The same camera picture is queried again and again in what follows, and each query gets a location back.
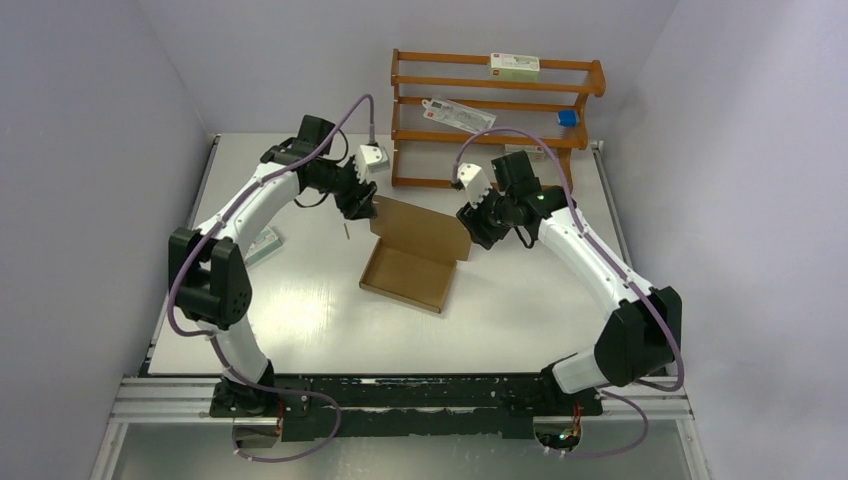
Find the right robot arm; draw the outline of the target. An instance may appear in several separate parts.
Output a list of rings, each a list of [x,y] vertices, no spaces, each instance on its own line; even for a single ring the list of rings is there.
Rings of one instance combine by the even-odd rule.
[[[572,271],[600,308],[603,325],[594,343],[552,362],[551,380],[539,391],[542,406],[562,414],[578,392],[631,383],[681,360],[682,300],[672,287],[657,288],[627,266],[589,225],[564,186],[542,186],[526,153],[491,162],[489,180],[475,164],[461,163],[453,185],[467,202],[456,216],[473,243],[489,250],[523,228],[531,248],[540,244]]]

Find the brown cardboard box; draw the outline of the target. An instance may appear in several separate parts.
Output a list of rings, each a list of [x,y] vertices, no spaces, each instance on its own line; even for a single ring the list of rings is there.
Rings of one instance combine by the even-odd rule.
[[[469,258],[471,239],[460,221],[384,196],[374,198],[370,232],[377,242],[359,287],[440,314],[457,264]]]

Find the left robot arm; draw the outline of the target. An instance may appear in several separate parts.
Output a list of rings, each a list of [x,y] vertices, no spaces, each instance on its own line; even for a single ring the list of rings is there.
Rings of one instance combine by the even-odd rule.
[[[330,158],[340,130],[304,116],[297,135],[269,147],[224,207],[199,227],[180,227],[168,239],[167,321],[177,335],[212,344],[223,367],[215,401],[227,412],[261,416],[277,400],[272,363],[247,319],[253,289],[245,255],[260,232],[309,189],[333,197],[347,220],[377,215],[377,185],[368,176],[387,167],[389,155],[371,137],[346,158]]]

